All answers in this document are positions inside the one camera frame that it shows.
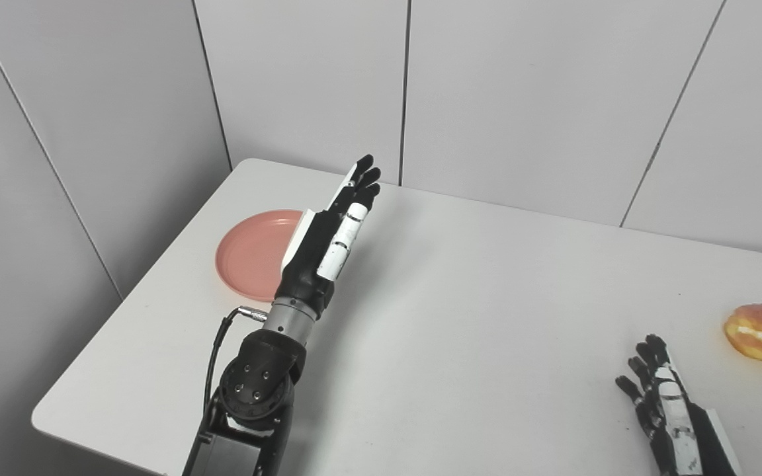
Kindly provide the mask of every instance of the donut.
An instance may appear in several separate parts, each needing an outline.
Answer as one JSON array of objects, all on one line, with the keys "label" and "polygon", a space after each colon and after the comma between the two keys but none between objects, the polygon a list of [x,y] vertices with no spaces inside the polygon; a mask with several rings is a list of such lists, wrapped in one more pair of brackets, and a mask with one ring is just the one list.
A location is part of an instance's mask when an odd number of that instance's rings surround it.
[{"label": "donut", "polygon": [[741,305],[728,317],[724,329],[738,352],[762,360],[762,304]]}]

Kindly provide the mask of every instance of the robotic arm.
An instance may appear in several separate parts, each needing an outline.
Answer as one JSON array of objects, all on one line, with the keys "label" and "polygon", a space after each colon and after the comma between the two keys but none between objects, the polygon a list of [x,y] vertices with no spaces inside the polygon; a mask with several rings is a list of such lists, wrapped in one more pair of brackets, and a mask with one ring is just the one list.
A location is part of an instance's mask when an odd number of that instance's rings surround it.
[{"label": "robotic arm", "polygon": [[[269,313],[238,307],[223,319],[205,385],[205,413],[184,476],[275,476],[293,413],[293,389],[305,365],[314,323],[331,301],[352,243],[381,176],[372,156],[345,176],[327,209],[306,211],[282,262],[281,284]],[[210,392],[217,349],[237,315],[263,322],[248,334]]]},{"label": "robotic arm", "polygon": [[719,416],[687,396],[663,339],[647,335],[637,344],[637,355],[628,359],[628,367],[642,390],[626,376],[617,377],[616,385],[634,404],[661,476],[739,476]]}]

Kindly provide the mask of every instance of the wall seam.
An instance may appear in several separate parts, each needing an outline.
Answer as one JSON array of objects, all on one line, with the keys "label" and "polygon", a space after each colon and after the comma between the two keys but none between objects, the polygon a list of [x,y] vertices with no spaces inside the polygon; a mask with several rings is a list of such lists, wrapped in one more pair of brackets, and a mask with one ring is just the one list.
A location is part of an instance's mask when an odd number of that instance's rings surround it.
[{"label": "wall seam", "polygon": [[228,150],[228,139],[225,136],[225,127],[222,121],[222,112],[220,111],[220,102],[217,100],[217,89],[214,86],[214,74],[211,73],[211,61],[208,59],[208,48],[205,48],[205,35],[202,33],[202,22],[199,19],[199,8],[196,6],[196,0],[190,0],[193,4],[193,16],[196,17],[196,30],[199,32],[199,42],[202,44],[202,55],[205,57],[205,69],[208,70],[208,83],[211,85],[211,94],[214,96],[214,108],[217,111],[217,120],[220,121],[220,133],[223,138],[223,147],[225,147],[225,157],[228,158],[228,171],[233,172],[231,163],[231,153]]},{"label": "wall seam", "polygon": [[407,0],[405,18],[405,71],[402,78],[402,133],[399,136],[399,186],[405,169],[405,118],[407,115],[407,72],[411,60],[411,0]]},{"label": "wall seam", "polygon": [[698,49],[698,55],[696,55],[695,61],[693,61],[693,66],[690,67],[690,72],[687,74],[687,79],[684,81],[684,85],[681,87],[681,91],[678,93],[677,99],[675,99],[675,105],[672,106],[672,111],[669,113],[669,117],[666,118],[666,124],[663,126],[663,131],[660,132],[660,138],[657,139],[657,144],[654,145],[654,150],[651,153],[651,157],[648,159],[648,163],[646,163],[643,175],[640,176],[637,188],[634,189],[634,194],[631,196],[631,202],[628,203],[628,208],[626,208],[625,214],[622,215],[622,221],[619,222],[620,228],[625,226],[625,221],[628,220],[628,214],[631,213],[631,207],[633,207],[634,201],[637,200],[637,195],[640,192],[640,187],[643,186],[643,182],[645,181],[646,175],[648,175],[648,171],[651,169],[652,163],[654,163],[654,159],[657,159],[657,153],[660,150],[660,144],[662,144],[663,138],[666,135],[666,132],[669,130],[669,124],[671,124],[672,118],[675,117],[675,111],[677,111],[678,106],[681,105],[681,99],[684,97],[684,93],[687,90],[687,85],[689,85],[690,79],[693,78],[693,73],[696,70],[696,66],[699,65],[699,60],[701,60],[702,54],[704,54],[704,49],[707,47],[707,43],[710,40],[710,35],[713,34],[713,30],[716,28],[716,22],[719,21],[719,17],[722,15],[722,9],[725,8],[725,4],[727,2],[728,0],[722,0],[722,3],[719,5],[719,9],[716,12],[716,16],[714,16],[713,21],[710,23],[710,29],[708,29],[707,35],[704,37],[704,42],[702,42],[701,48]]},{"label": "wall seam", "polygon": [[25,120],[25,122],[28,124],[28,127],[34,136],[34,140],[37,141],[37,145],[40,146],[40,151],[43,154],[43,157],[46,159],[46,163],[49,165],[49,168],[52,170],[52,174],[55,177],[55,180],[58,181],[58,184],[61,187],[61,190],[63,190],[63,195],[66,197],[67,203],[69,203],[69,207],[72,208],[73,213],[75,213],[76,220],[78,220],[79,225],[81,226],[81,229],[84,231],[85,236],[87,236],[88,242],[90,242],[91,248],[93,248],[93,252],[96,254],[96,258],[99,260],[100,265],[102,265],[102,269],[104,270],[106,276],[108,276],[108,280],[110,280],[112,286],[114,286],[114,290],[117,293],[117,296],[119,297],[119,301],[123,300],[122,292],[119,290],[119,287],[117,286],[116,281],[114,281],[114,276],[111,275],[110,270],[108,269],[108,265],[105,264],[104,260],[102,259],[102,255],[99,253],[99,250],[96,246],[96,242],[93,241],[93,236],[90,236],[90,232],[87,230],[87,226],[84,223],[84,219],[82,219],[81,214],[78,212],[78,208],[75,207],[75,202],[72,200],[72,196],[69,195],[69,191],[66,189],[66,186],[64,186],[64,182],[61,180],[60,174],[58,174],[58,170],[55,168],[54,163],[52,162],[52,158],[49,156],[48,149],[46,149],[46,145],[43,143],[42,139],[40,139],[40,134],[37,132],[36,127],[34,127],[33,121],[31,121],[30,116],[28,115],[28,111],[25,109],[25,105],[22,102],[21,99],[19,99],[18,94],[16,93],[16,89],[13,87],[13,84],[11,82],[11,79],[8,76],[8,73],[5,71],[4,66],[2,64],[2,61],[0,60],[0,74],[2,75],[2,78],[4,78],[5,84],[8,85],[8,90],[10,90],[11,96],[13,96],[13,100],[16,101],[17,106],[19,106],[19,112],[22,112],[22,116]]}]

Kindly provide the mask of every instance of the table surface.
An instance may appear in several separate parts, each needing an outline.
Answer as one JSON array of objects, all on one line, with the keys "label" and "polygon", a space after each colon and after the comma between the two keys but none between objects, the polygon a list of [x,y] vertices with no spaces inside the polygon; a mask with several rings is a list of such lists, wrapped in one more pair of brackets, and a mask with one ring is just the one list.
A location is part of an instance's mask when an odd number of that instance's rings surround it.
[{"label": "table surface", "polygon": [[[341,177],[248,159],[40,401],[37,430],[181,474],[220,319],[214,253],[239,221],[320,209]],[[383,187],[308,341],[282,464],[298,474],[656,474],[614,377],[647,333],[762,474],[762,362],[726,341],[762,254]],[[233,325],[220,375],[248,332]]]}]

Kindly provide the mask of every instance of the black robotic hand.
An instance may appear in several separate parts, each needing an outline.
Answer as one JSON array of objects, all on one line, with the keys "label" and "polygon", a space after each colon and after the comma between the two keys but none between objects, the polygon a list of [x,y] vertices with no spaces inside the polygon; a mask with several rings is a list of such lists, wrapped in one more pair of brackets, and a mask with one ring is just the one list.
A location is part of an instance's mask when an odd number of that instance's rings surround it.
[{"label": "black robotic hand", "polygon": [[381,190],[381,170],[366,155],[345,175],[329,207],[302,215],[282,262],[275,298],[304,302],[317,319],[331,301],[333,281],[351,252],[351,244]]},{"label": "black robotic hand", "polygon": [[642,389],[626,376],[616,384],[631,397],[661,476],[739,476],[719,416],[689,399],[663,339],[647,335],[637,353],[628,365]]}]

